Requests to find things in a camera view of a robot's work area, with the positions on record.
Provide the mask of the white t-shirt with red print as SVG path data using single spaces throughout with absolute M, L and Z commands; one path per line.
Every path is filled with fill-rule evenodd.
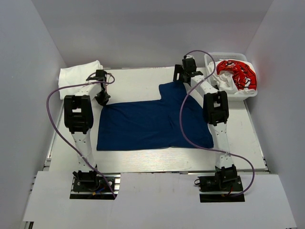
M 253 95 L 257 92 L 257 77 L 250 62 L 226 59 L 210 62 L 207 67 L 209 83 L 230 95 Z

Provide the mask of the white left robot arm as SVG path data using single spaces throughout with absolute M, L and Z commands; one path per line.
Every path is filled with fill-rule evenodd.
M 78 150 L 78 162 L 83 172 L 97 168 L 90 134 L 94 122 L 92 100 L 101 106 L 108 103 L 110 95 L 106 90 L 107 76 L 105 70 L 96 70 L 86 79 L 87 85 L 81 86 L 75 94 L 64 97 L 64 124 Z

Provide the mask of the white plastic basket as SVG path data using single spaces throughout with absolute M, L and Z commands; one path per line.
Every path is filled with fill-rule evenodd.
M 217 62 L 217 61 L 226 60 L 226 59 L 234 59 L 234 60 L 240 60 L 240 61 L 248 62 L 247 58 L 243 54 L 240 54 L 240 53 L 212 52 L 212 53 L 210 53 L 210 55 L 206 54 L 204 56 L 205 67 L 207 67 L 207 65 L 210 62 Z M 253 95 L 230 95 L 230 94 L 227 94 L 229 101 L 244 101 L 245 99 L 250 98 L 250 97 L 255 97 L 256 95 L 257 95 L 257 92 Z

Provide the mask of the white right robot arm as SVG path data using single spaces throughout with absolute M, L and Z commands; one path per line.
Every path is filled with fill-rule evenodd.
M 215 169 L 217 171 L 236 170 L 227 137 L 227 121 L 229 117 L 227 93 L 213 88 L 207 81 L 210 76 L 212 75 L 209 74 L 207 77 L 203 77 L 203 73 L 197 70 L 194 57 L 189 54 L 183 57 L 181 65 L 175 65 L 174 77 L 178 77 L 179 80 L 191 86 L 190 91 L 186 94 L 180 107 L 180 130 L 188 143 L 196 148 L 204 149 L 204 147 L 192 142 L 186 136 L 182 122 L 184 105 L 191 92 L 196 90 L 203 98 L 203 119 L 208 124 L 215 147 L 206 148 L 206 150 L 218 153 L 215 161 Z

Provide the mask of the blue Mickey t-shirt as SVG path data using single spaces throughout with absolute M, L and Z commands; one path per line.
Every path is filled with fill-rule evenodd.
M 168 147 L 193 148 L 183 137 L 179 111 L 187 92 L 182 82 L 159 85 L 161 98 L 153 101 L 106 105 L 100 115 L 98 151 L 148 150 Z M 183 109 L 186 136 L 204 148 L 213 138 L 203 119 L 203 109 L 189 96 Z

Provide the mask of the folded white t-shirt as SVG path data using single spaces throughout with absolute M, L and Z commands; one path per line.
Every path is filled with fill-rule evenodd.
M 98 60 L 70 68 L 62 68 L 59 74 L 58 87 L 62 88 L 65 86 L 87 83 L 86 79 L 91 74 L 96 73 L 96 70 L 103 70 L 103 66 Z M 78 87 L 61 89 L 60 99 L 64 100 L 64 97 L 67 95 L 81 94 L 80 91 L 85 92 L 88 90 L 88 88 L 90 89 L 91 87 L 91 85 L 83 85 Z

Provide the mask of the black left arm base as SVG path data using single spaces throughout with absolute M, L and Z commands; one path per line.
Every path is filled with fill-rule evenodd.
M 114 200 L 120 187 L 120 175 L 106 176 L 105 180 L 95 171 L 74 171 L 70 199 Z

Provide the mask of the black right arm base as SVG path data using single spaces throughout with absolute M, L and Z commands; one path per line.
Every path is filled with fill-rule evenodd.
M 194 185 L 199 188 L 201 203 L 245 202 L 244 194 L 235 196 L 243 191 L 240 176 L 237 176 L 235 181 L 224 183 L 221 187 L 214 176 L 201 176 L 194 181 Z

